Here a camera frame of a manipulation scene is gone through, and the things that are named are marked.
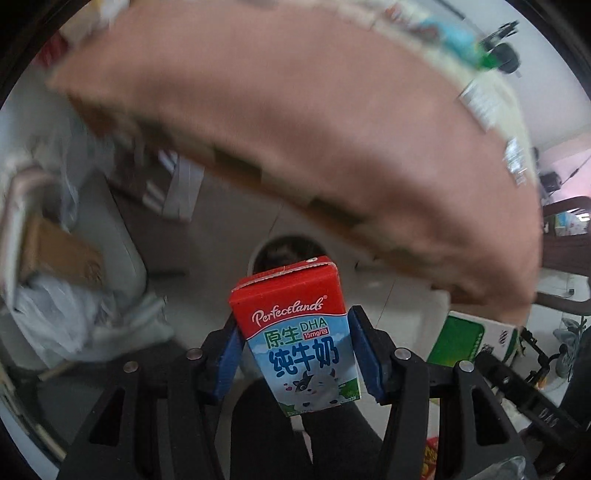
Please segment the green white carton box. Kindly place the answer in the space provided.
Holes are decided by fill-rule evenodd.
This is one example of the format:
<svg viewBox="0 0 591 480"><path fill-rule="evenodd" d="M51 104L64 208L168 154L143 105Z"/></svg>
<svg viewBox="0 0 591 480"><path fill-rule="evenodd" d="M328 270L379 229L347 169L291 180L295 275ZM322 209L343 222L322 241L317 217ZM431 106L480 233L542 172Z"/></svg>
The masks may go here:
<svg viewBox="0 0 591 480"><path fill-rule="evenodd" d="M488 352L508 363L515 356L520 330L497 321L451 311L427 357L431 364L453 367L460 361L473 362Z"/></svg>

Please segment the white cardboard box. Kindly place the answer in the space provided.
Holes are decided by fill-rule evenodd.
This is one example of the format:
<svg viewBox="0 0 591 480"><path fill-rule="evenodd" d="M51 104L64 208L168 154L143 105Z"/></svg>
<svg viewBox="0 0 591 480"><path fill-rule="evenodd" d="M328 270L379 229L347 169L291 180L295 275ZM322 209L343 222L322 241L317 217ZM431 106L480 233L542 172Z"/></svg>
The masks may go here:
<svg viewBox="0 0 591 480"><path fill-rule="evenodd" d="M481 79L472 80L458 99L485 132L499 127L512 113L503 95Z"/></svg>

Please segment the teal green snack bag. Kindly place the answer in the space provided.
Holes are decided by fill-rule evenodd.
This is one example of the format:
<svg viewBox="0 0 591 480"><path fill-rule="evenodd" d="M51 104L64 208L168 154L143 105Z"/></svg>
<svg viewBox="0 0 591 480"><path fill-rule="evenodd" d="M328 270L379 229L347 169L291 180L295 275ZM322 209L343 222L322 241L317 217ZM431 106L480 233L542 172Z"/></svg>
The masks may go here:
<svg viewBox="0 0 591 480"><path fill-rule="evenodd" d="M500 66L500 61L464 28L433 19L424 20L421 26L433 30L439 43L464 64L476 70L493 70Z"/></svg>

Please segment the dark wooden chair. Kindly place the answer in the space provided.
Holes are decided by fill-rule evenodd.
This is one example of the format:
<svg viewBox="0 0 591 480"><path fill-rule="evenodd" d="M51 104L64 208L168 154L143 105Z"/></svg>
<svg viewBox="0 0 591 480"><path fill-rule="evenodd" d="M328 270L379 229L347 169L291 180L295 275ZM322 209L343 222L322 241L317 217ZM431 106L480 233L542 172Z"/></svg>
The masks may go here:
<svg viewBox="0 0 591 480"><path fill-rule="evenodd" d="M546 219L577 209L590 212L590 198L577 196L545 205L542 208L542 218ZM590 254L590 232L571 236L543 235L542 267L544 269L584 276L587 283L590 283ZM535 304L572 315L590 315L590 299L575 301L538 292Z"/></svg>

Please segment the white bag with trash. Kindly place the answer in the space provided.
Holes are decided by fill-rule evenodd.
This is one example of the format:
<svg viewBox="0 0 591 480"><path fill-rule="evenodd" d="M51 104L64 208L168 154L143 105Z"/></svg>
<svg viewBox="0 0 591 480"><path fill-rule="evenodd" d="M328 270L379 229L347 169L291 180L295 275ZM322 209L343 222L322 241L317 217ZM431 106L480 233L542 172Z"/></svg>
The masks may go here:
<svg viewBox="0 0 591 480"><path fill-rule="evenodd" d="M39 359L102 362L173 336L106 180L1 163L1 302Z"/></svg>

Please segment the white round trash bin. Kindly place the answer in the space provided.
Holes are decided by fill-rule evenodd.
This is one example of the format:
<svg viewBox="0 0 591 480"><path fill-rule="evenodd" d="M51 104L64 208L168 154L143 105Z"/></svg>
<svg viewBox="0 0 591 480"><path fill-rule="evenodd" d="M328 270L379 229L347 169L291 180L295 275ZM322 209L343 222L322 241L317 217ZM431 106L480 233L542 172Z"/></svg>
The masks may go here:
<svg viewBox="0 0 591 480"><path fill-rule="evenodd" d="M247 274L259 274L314 257L327 255L317 241L301 235L281 235L266 240L256 249L249 261Z"/></svg>

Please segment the red blue milk carton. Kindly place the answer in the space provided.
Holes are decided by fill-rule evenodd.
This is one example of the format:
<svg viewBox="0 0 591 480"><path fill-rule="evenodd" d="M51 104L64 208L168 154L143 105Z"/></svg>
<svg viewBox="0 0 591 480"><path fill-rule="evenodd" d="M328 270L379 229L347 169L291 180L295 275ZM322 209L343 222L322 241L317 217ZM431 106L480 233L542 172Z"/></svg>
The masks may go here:
<svg viewBox="0 0 591 480"><path fill-rule="evenodd" d="M361 399L339 270L329 257L242 279L229 305L287 417Z"/></svg>

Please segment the silver pill blister pack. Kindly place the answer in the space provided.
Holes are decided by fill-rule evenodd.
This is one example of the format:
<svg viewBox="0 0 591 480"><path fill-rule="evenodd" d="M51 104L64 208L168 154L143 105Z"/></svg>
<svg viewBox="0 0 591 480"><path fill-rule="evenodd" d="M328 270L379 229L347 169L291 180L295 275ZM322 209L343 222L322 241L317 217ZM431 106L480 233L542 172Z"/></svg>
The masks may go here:
<svg viewBox="0 0 591 480"><path fill-rule="evenodd" d="M511 138L507 141L504 162L508 172L513 177L517 186L527 182L527 162L525 150L517 138Z"/></svg>

